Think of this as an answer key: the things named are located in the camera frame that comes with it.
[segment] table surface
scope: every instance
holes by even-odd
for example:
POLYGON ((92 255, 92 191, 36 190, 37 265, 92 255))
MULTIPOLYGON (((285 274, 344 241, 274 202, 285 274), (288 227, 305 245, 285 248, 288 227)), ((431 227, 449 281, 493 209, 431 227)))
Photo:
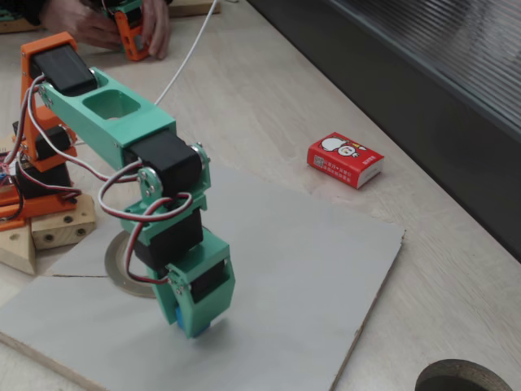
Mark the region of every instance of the table surface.
MULTIPOLYGON (((201 23, 174 20, 162 62, 131 64, 85 46, 81 54, 153 101, 201 23)), ((11 132, 19 113, 20 45, 44 34, 2 36, 0 135, 11 132)), ((225 2, 212 18, 162 108, 177 119, 179 135, 203 143, 214 161, 406 228, 337 389, 412 391, 429 363, 447 358, 477 362, 521 388, 521 265, 244 0, 225 2), (386 156, 383 173, 359 191, 306 165, 309 145, 334 131, 386 156)), ((89 147, 78 151, 110 172, 89 147)), ((91 195, 99 188, 79 168, 71 175, 91 195)), ((123 206, 136 195, 120 189, 109 200, 123 206)), ((39 272, 66 250, 41 253, 39 272)), ((32 279, 0 265, 0 305, 32 279)), ((0 390, 80 389, 4 345, 0 363, 0 390)))

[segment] red matchbox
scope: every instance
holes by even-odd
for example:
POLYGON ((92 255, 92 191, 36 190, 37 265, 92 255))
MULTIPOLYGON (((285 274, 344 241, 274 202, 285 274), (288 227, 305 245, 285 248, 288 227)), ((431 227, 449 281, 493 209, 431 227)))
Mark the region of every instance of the red matchbox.
POLYGON ((309 147, 308 164, 359 189, 382 171, 383 156, 333 133, 309 147))

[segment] orange robot base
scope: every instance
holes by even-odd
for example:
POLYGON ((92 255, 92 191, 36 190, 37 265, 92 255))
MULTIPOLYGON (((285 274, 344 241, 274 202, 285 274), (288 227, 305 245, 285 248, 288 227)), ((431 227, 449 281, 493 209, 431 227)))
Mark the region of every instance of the orange robot base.
MULTIPOLYGON (((21 47, 21 60, 22 60, 22 98, 25 95, 25 91, 33 83, 31 78, 30 65, 31 57, 42 51, 53 49, 57 46, 71 45, 74 50, 77 50, 77 44, 74 39, 68 33, 60 33, 52 37, 46 37, 41 40, 30 42, 22 45, 21 47)), ((41 106, 35 110, 35 117, 38 123, 43 129, 49 129, 57 125, 63 126, 69 138, 71 139, 72 145, 76 142, 77 136, 67 126, 63 125, 63 122, 47 107, 41 106)), ((27 156, 28 161, 40 172, 46 172, 49 169, 53 169, 57 165, 61 165, 66 160, 60 156, 55 155, 45 160, 39 160, 36 150, 36 140, 39 132, 28 113, 24 119, 24 141, 22 142, 21 148, 24 154, 27 156)), ((63 151, 70 156, 76 156, 76 148, 70 147, 68 150, 63 151)), ((12 185, 0 189, 0 218, 12 216, 16 213, 19 208, 19 196, 17 190, 12 185)), ((0 224, 0 231, 7 231, 13 228, 23 226, 26 219, 31 217, 44 216, 47 214, 63 212, 65 210, 75 209, 76 205, 70 200, 63 200, 61 194, 45 195, 29 200, 24 200, 24 207, 21 214, 12 221, 3 222, 0 224)))

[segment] green robotic arm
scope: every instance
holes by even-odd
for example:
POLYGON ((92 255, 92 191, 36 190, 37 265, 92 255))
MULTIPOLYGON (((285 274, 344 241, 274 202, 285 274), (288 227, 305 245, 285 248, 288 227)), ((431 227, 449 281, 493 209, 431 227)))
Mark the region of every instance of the green robotic arm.
POLYGON ((197 336, 230 306, 235 282, 229 245, 201 222, 210 160, 200 144, 188 146, 177 136, 176 122, 166 112, 106 73, 88 69, 70 47, 62 49, 67 53, 40 59, 46 81, 39 93, 112 168, 139 163, 142 199, 122 213, 144 216, 168 197, 172 202, 155 212, 165 214, 183 206, 178 195, 190 195, 190 205, 173 218, 140 223, 123 217, 121 223, 131 233, 138 228, 134 250, 149 276, 168 282, 153 285, 165 318, 177 321, 186 337, 197 336))

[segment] finger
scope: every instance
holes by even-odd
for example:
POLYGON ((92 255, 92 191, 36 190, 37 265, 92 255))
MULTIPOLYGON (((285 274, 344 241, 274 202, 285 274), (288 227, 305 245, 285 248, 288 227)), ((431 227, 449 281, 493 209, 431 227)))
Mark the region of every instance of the finger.
POLYGON ((161 15, 163 13, 163 3, 163 0, 155 0, 155 29, 154 34, 152 35, 152 41, 150 42, 150 48, 148 49, 148 52, 154 56, 157 56, 159 49, 161 48, 167 27, 164 22, 164 15, 161 15))
POLYGON ((151 2, 143 2, 143 31, 142 39, 148 43, 155 27, 155 9, 151 2))
POLYGON ((90 10, 86 23, 109 34, 119 34, 117 24, 105 15, 96 11, 90 10))
POLYGON ((77 39, 79 42, 86 43, 87 45, 101 47, 103 49, 108 49, 110 51, 119 51, 121 49, 120 45, 106 42, 106 41, 100 41, 98 39, 93 39, 90 37, 78 37, 77 39))

